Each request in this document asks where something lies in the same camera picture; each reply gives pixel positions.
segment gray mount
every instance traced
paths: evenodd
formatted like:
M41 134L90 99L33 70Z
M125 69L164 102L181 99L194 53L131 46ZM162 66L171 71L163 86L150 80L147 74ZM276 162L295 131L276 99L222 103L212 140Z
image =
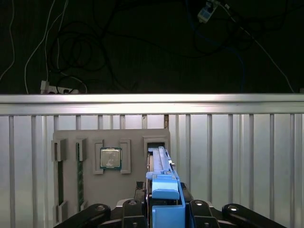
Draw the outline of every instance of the gray mount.
M145 181L149 144L170 151L167 129L56 131L54 162L54 224L84 208L133 198L136 181ZM101 168L101 148L120 148L121 167Z

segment blue cable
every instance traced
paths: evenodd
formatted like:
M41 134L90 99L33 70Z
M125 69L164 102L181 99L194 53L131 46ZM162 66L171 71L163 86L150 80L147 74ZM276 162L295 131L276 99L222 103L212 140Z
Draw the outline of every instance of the blue cable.
M197 31L197 29L195 29L194 23L193 23L192 18L191 18L191 14L190 14L190 12L189 12L188 0L185 0L185 1L186 1L186 8L187 8L188 21L189 21L189 23L190 23L190 25L191 25L193 31L195 32L195 34L196 34L197 36L199 36L200 38L205 39L207 42L211 43L211 44L214 45L214 46L221 46L220 43L218 43L218 42L216 42L216 41L213 41L213 40L211 40L211 39L209 39L209 38L207 38L207 37L204 37L202 34L200 34L200 33ZM231 48L231 47L226 47L226 46L223 46L223 47L224 47L225 49L231 51L232 53L236 54L237 57L238 57L238 59L239 59L239 61L240 61L241 64L242 64L242 68L243 68L243 78L242 78L242 82L241 82L241 92L243 92L244 84L245 84L245 65L244 65L244 61L243 61L242 57L239 55L239 53L238 53L235 49L233 49L233 48Z

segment white cable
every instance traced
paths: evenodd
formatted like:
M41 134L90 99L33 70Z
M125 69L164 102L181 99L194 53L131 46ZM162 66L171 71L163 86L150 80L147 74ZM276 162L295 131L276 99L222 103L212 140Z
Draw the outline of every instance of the white cable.
M47 31L47 35L46 35L46 42L45 42L45 46L44 46L44 55L46 58L46 68L47 68L47 81L48 81L48 57L47 57L47 41L48 41L48 33L50 32L50 30L52 29L53 25L55 24L55 22L60 18L60 16L62 15L62 13L60 13L58 15L58 17L53 21L53 24L51 25L51 27L49 28L49 30Z
M225 5L225 6L223 6L222 4L219 4L219 6L221 7L221 8L223 8L224 9L224 11L230 16L230 18L231 18L231 20L233 20L233 22L235 22L236 23L236 21L233 19L233 17L231 16L231 14L229 13L229 11L228 11L228 9L229 9L229 5ZM287 83L288 83L288 86L289 86L289 88L290 88L290 90L293 92L293 93L295 93L295 91L293 90L293 88L291 87L291 85L290 85L290 82L289 82L289 79L288 79L288 77L287 77L287 75L281 70L281 68L276 64L276 62L272 59L272 57L270 56L270 54L265 50L265 48L249 33L249 32L247 32L243 27L241 27L240 26L240 28L244 31L244 32L246 32L255 42L256 42L256 44L257 45L259 45L259 47L265 52L265 54L269 57L269 59L271 60L271 62L275 65L275 67L281 72L281 74L285 77L285 79L286 79L286 81L287 81Z
M8 72L8 70L11 69L11 67L15 63L15 45L14 45L13 35L12 35L12 32L11 32L11 27L12 27L12 24L13 24L14 19L15 19L15 4L14 4L14 0L11 0L11 5L12 5L12 16L11 16L11 21L10 21L10 24L9 24L9 35L10 35L11 46L12 46L12 50L13 50L13 61L9 65L9 67L0 76L0 81L3 78L3 76L6 74L6 72Z
M27 94L29 94L29 90L28 90L28 86L27 86L27 67L28 67L28 64L29 64L29 61L30 59L33 57L33 55L35 54L35 52L38 50L38 48L40 47L40 45L43 43L44 39L46 38L46 35L47 35L47 29L48 29L48 22L49 22L49 18L51 16L51 12L52 12L52 9L54 7L54 4L55 4L55 1L56 0L53 0L53 3L51 5L51 8L49 10L49 13L48 13L48 17L47 17L47 25L46 25L46 29L45 29L45 32L44 32L44 36L43 36L43 39L41 40L41 42L38 44L38 46L35 48L35 50L33 51L33 53L30 55L30 57L28 58L26 64L25 64L25 67L24 67L24 85L25 85L25 89L27 91Z
M48 41L48 34L49 34L50 30L52 29L52 27L54 26L55 22L56 22L56 21L60 18L60 16L62 15L62 17L61 17L61 22L60 22L58 31L61 30L61 26L62 26L63 18L64 18L64 16L65 16L65 12L66 12L66 9L67 9L67 5L68 5L68 0L66 0L66 2L65 2L65 5L64 5L64 8L63 8L62 13L60 13L60 14L58 15L58 17L56 17L56 19L53 21L51 27L50 27L50 28L48 29L48 31L47 31L46 42L45 42L45 45L44 45L44 54L45 54L45 58L46 58L46 69L47 69L47 81L48 81L48 76L49 76L49 72L48 72L48 61L47 61L47 60L48 60L48 57L47 57L47 44L48 44L47 41Z
M47 35L46 35L46 42L45 42L45 46L44 46L44 53L45 53L45 58L46 58L46 68L47 68L47 81L48 81L48 76L49 76L49 72L48 72L48 57L47 57L47 41L48 41L48 33L49 31L52 29L52 27L54 26L55 22L61 17L61 21L60 21L60 24L59 24L59 27L58 27L58 31L61 30L61 27L62 27L62 23L63 23L63 19L64 19L64 16L65 16L65 13L66 13L66 9L67 9L67 6L68 6L68 0L66 0L65 2L65 5L64 5L64 8L63 8L63 11L61 14L58 15L58 17L53 21L51 27L48 29L47 31ZM59 54L60 54L60 45L59 45L59 39L57 38L57 46L58 46L58 49L57 49L57 67L59 68ZM63 72L60 72L62 75L64 76L68 76L67 74L63 73ZM70 78L80 82L83 84L83 86L85 87L85 93L87 94L88 92L88 89L87 89L87 86L86 84L81 81L80 79L76 78L76 77L73 77L73 76L70 76Z

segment dark wall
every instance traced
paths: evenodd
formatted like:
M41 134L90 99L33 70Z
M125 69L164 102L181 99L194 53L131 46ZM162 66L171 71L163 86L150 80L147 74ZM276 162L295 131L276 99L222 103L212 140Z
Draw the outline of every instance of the dark wall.
M237 1L231 0L232 8L246 17L261 17L282 13L284 0L278 1ZM15 41L16 62L0 82L0 93L22 94L24 87L24 66L43 38L46 20L52 0L15 0L15 20L12 32ZM51 16L51 22L62 11L64 1L57 1ZM111 14L113 1L97 0L96 14L101 25ZM11 19L11 1L0 2L0 72L8 67L12 58L9 22ZM287 16L280 31L265 34L259 42L265 47L275 62L289 77L295 91L304 87L304 17L303 9ZM217 9L216 18L227 18L222 9ZM70 0L64 24L73 20L84 21L98 30L92 18L91 0ZM49 35L48 49L56 37L58 24ZM81 26L74 30L82 31ZM185 6L182 2L137 7L117 13L109 28L120 34L137 36L158 44L172 52L197 56L193 49L193 31L187 21ZM203 25L200 32L204 36L221 42L226 36L224 21L210 21ZM130 88L137 82L136 92L185 92L185 93L239 93L242 79L242 67L237 56L224 50L210 57L190 59L169 54L147 43L106 35L103 41L113 65L114 74L125 87ZM201 49L214 48L210 43L199 40ZM254 44L249 50L240 52L246 68L245 93L289 93L290 89L284 76L271 63L266 54ZM94 54L93 62L98 65L102 55ZM109 92L111 77L106 67L98 72L72 70L69 73L83 80L98 79L88 84L91 92ZM56 85L60 74L50 73L51 85ZM46 79L44 44L31 59L27 70L27 82L30 93L39 93L41 80ZM75 87L78 82L69 79L63 86ZM117 92L125 92L117 86Z

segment white corrugated panel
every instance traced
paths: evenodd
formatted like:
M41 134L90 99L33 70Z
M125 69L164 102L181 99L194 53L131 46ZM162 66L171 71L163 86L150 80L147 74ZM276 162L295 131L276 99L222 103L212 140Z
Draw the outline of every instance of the white corrugated panel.
M169 120L171 158L194 198L217 209L242 204L286 227L304 228L304 109L276 110L2 115L0 227L52 227L54 130L163 128Z

